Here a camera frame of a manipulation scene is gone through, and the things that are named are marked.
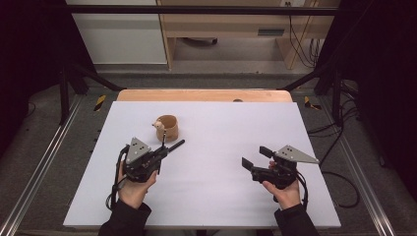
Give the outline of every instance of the floor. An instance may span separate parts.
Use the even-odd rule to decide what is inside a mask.
[[[239,38],[220,38],[217,45],[179,40],[171,71],[150,66],[130,67],[128,71],[122,69],[102,67],[100,74],[127,88],[277,89],[311,71],[301,63],[294,70],[286,70],[273,39]],[[328,95],[315,96],[312,92],[315,82],[313,80],[291,92],[308,131],[332,123],[328,115],[331,91]],[[71,92],[71,101],[79,103],[73,110],[78,112],[70,119],[69,130],[61,138],[57,138],[61,128],[58,126],[59,88],[41,91],[30,99],[32,113],[0,159],[0,230],[10,229],[15,235],[96,234],[94,230],[75,230],[62,225],[111,101],[117,97],[117,92],[93,81],[88,80],[88,84],[87,95]],[[103,106],[99,111],[93,111],[98,97],[103,94],[106,95]],[[305,105],[306,96],[314,107]],[[347,116],[343,134],[322,169],[350,179],[360,189],[361,200],[355,207],[343,207],[355,202],[354,189],[344,180],[326,174],[342,226],[321,230],[321,234],[417,235],[417,204],[408,195],[395,171],[380,167],[378,151],[360,121],[360,114],[355,112],[355,103],[347,94],[342,96],[342,101],[346,101],[344,110],[352,108],[354,113]],[[336,138],[334,133],[337,130],[333,126],[326,132],[311,136],[318,159],[323,160]],[[58,149],[48,152],[50,144]],[[40,167],[45,167],[43,172],[40,171],[43,173],[41,181],[28,186],[28,183],[34,182],[31,176],[39,171],[39,168],[36,169],[39,163]],[[361,170],[359,173],[355,169],[356,164]],[[23,214],[14,218],[15,227],[5,228],[6,220],[16,209]],[[212,231],[209,234],[250,235],[251,232]]]

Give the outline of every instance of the person's left hand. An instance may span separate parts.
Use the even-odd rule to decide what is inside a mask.
[[[119,181],[123,179],[123,161],[119,167]],[[157,170],[153,171],[145,183],[132,182],[128,179],[122,189],[119,190],[119,199],[126,205],[138,209],[144,201],[145,195],[150,186],[156,182]]]

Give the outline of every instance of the wooden desk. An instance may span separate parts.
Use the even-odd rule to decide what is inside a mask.
[[[257,6],[280,7],[284,0],[157,0],[160,6]],[[302,7],[338,7],[340,0],[305,0]],[[168,67],[172,68],[177,37],[274,37],[287,69],[293,69],[298,55],[289,40],[288,16],[159,15]],[[293,16],[292,27],[298,39],[325,39],[332,16]],[[267,35],[260,30],[283,31]],[[292,43],[300,51],[295,36]]]
[[[256,102],[222,102],[236,98]],[[120,149],[138,137],[160,147],[150,124],[163,114],[178,118],[186,143],[165,158],[157,184],[145,202],[152,208],[147,229],[277,228],[272,195],[241,166],[245,156],[268,166],[259,147],[292,145],[314,156],[298,106],[287,91],[127,89],[107,115],[65,226],[97,228],[108,220],[105,208]],[[317,227],[339,227],[318,165],[299,163],[309,188],[307,209]]]

